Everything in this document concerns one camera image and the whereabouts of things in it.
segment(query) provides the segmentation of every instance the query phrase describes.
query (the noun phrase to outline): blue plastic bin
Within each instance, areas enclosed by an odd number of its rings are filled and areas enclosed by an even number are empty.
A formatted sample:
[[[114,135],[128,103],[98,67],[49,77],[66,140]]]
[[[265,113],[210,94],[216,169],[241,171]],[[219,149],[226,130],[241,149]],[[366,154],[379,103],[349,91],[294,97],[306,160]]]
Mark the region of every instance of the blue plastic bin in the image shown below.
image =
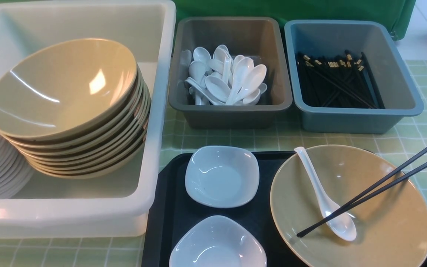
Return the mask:
[[[285,27],[291,86],[302,126],[309,132],[384,134],[405,116],[423,109],[420,93],[385,27],[352,20],[292,20]],[[385,109],[317,108],[301,96],[295,53],[308,56],[355,55],[364,52]]]

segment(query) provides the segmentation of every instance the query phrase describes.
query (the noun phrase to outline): green backdrop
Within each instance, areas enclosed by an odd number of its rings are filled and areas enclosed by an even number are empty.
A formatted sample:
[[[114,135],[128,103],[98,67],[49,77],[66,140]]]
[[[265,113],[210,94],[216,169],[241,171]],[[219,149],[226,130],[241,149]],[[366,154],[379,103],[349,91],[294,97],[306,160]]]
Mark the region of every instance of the green backdrop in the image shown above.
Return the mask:
[[[0,0],[18,2],[20,0]],[[372,20],[397,40],[405,36],[415,0],[174,0],[178,21],[190,16],[274,17],[289,20]]]

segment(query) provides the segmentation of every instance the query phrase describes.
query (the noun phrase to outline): white plastic bin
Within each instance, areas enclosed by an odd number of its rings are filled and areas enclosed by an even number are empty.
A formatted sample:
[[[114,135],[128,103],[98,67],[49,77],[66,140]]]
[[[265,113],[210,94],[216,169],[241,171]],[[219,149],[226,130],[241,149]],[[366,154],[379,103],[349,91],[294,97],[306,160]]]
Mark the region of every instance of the white plastic bin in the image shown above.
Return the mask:
[[[144,153],[101,178],[77,181],[36,173],[15,198],[0,200],[0,238],[144,233],[158,178],[175,20],[169,0],[0,4],[0,77],[44,47],[100,37],[131,49],[152,97]]]

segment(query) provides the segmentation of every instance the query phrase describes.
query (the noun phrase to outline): serving tray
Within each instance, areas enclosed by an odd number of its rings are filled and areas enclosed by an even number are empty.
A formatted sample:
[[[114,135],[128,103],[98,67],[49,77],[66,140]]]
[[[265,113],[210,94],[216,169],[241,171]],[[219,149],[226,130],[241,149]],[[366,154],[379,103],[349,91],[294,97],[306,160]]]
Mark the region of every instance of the serving tray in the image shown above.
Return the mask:
[[[149,210],[141,267],[168,267],[173,247],[190,228],[212,215],[224,215],[241,224],[260,242],[268,267],[306,267],[280,237],[269,208],[269,190],[279,167],[294,152],[254,152],[259,164],[256,196],[238,208],[210,208],[185,191],[185,170],[192,154],[175,157],[159,173],[154,203]],[[427,267],[427,260],[422,265]]]

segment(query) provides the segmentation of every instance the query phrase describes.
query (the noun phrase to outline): gray plastic bin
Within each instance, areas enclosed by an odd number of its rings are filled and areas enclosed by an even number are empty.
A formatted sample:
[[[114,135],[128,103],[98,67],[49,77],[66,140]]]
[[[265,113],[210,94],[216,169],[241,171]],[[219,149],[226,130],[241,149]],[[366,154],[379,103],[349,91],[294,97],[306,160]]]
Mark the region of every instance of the gray plastic bin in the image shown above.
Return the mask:
[[[184,80],[188,63],[183,51],[204,47],[211,54],[220,44],[230,53],[250,56],[256,64],[268,68],[265,83],[268,90],[253,106],[194,105]],[[191,128],[246,129],[266,128],[274,116],[293,102],[286,56],[278,23],[269,17],[190,17],[181,20],[169,75],[169,104],[183,113]]]
[[[421,96],[382,25],[351,20],[292,20],[284,30],[294,101],[301,110],[305,130],[384,134],[403,117],[423,111]],[[295,53],[334,57],[343,55],[346,49],[355,55],[366,54],[385,109],[316,108],[304,103]]]

